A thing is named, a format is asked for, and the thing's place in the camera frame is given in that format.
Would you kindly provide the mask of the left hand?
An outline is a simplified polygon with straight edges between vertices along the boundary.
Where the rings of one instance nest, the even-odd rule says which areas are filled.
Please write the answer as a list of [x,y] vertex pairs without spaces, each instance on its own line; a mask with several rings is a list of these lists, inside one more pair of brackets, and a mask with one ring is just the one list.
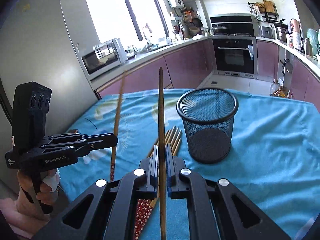
[[15,201],[17,211],[23,215],[48,222],[50,215],[44,214],[42,209],[36,205],[40,201],[42,204],[53,206],[59,196],[58,189],[53,191],[49,185],[42,182],[40,192],[35,193],[31,178],[22,170],[18,170],[17,179],[20,185],[19,195]]

